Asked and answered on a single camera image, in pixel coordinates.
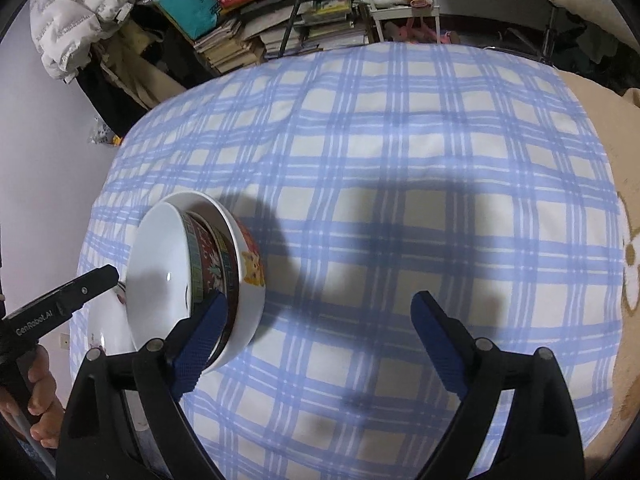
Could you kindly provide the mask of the person's left hand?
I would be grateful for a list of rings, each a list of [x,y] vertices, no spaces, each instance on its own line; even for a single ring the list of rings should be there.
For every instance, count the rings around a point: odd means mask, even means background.
[[[56,395],[56,381],[50,371],[49,353],[43,346],[37,347],[27,378],[32,383],[28,410],[38,418],[28,434],[44,448],[58,448],[65,410]],[[12,428],[14,436],[25,441],[25,433],[16,423],[16,416],[21,413],[20,407],[5,388],[0,389],[0,396],[2,417]]]

